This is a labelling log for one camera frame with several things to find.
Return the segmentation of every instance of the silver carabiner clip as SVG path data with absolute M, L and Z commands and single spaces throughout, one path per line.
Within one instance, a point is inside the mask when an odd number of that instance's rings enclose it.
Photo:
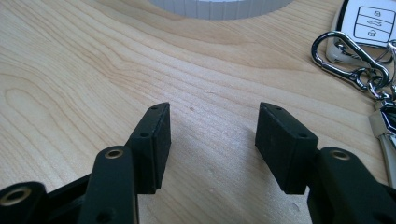
M 356 52 L 356 55 L 358 55 L 363 62 L 368 63 L 370 66 L 369 68 L 358 68 L 353 71 L 344 71 L 332 64 L 325 63 L 320 56 L 318 55 L 318 46 L 319 44 L 329 38 L 329 37 L 337 37 L 340 38 L 342 41 L 344 41 L 352 50 Z M 368 55 L 358 44 L 355 43 L 349 36 L 342 32 L 338 31 L 330 31 L 328 33 L 325 33 L 318 37 L 314 43 L 312 44 L 311 48 L 311 54 L 312 58 L 314 59 L 315 64 L 317 64 L 319 67 L 321 67 L 323 70 L 336 75 L 338 77 L 344 78 L 348 81 L 353 82 L 355 85 L 359 87 L 359 89 L 363 91 L 368 91 L 369 86 L 368 84 L 365 84 L 361 81 L 361 74 L 367 72 L 367 70 L 375 70 L 379 71 L 381 73 L 380 79 L 378 82 L 375 83 L 375 88 L 377 90 L 387 86 L 389 84 L 389 72 L 388 69 L 386 69 L 384 66 L 376 62 L 370 55 Z

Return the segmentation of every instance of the white key fob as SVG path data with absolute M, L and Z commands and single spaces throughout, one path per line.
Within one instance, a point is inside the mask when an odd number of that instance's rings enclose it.
M 347 34 L 376 59 L 386 52 L 388 42 L 396 39 L 395 18 L 395 0 L 345 0 L 334 17 L 332 30 Z M 326 57 L 332 63 L 367 66 L 337 38 L 329 39 Z M 390 63 L 390 55 L 381 61 Z

